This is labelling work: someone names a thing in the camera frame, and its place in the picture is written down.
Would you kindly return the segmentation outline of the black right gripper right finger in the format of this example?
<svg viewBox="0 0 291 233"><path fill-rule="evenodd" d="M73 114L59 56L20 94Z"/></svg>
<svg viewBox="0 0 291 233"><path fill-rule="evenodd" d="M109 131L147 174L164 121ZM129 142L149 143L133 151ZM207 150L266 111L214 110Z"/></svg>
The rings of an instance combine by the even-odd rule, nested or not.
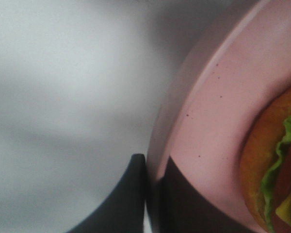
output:
<svg viewBox="0 0 291 233"><path fill-rule="evenodd" d="M148 186L146 207L154 233L248 233L197 192L172 159L164 176Z"/></svg>

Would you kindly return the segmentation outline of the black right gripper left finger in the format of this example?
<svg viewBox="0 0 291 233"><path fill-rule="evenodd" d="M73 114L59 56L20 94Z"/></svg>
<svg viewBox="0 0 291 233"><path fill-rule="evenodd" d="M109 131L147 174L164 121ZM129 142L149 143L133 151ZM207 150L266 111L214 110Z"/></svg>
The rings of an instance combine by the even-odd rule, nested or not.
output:
<svg viewBox="0 0 291 233"><path fill-rule="evenodd" d="M120 181L85 220L70 233L142 233L146 199L146 160L143 154L131 156Z"/></svg>

